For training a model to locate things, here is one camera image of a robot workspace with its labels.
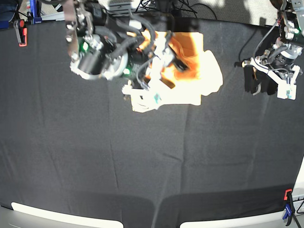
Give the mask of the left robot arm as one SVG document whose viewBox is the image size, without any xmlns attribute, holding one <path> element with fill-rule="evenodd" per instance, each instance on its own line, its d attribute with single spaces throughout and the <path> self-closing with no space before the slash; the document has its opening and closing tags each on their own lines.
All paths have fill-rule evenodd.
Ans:
<svg viewBox="0 0 304 228">
<path fill-rule="evenodd" d="M 304 2 L 302 0 L 273 0 L 277 9 L 277 19 L 270 30 L 257 44 L 252 57 L 242 62 L 242 67 L 250 67 L 252 71 L 252 95 L 262 91 L 262 80 L 258 73 L 268 81 L 267 93 L 275 94 L 280 99 L 296 99 L 296 80 L 302 75 L 300 66 L 295 60 L 304 49 Z M 262 55 L 257 55 L 266 38 L 278 26 L 279 37 Z"/>
</svg>

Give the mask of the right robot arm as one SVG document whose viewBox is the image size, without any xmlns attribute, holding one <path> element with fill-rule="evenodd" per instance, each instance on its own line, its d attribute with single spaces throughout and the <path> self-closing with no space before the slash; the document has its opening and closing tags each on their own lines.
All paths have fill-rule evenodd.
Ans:
<svg viewBox="0 0 304 228">
<path fill-rule="evenodd" d="M 70 69 L 85 80 L 124 78 L 122 94 L 135 112 L 184 104 L 172 80 L 162 71 L 189 67 L 170 46 L 174 21 L 163 35 L 144 17 L 108 11 L 96 0 L 68 0 L 63 5 Z"/>
</svg>

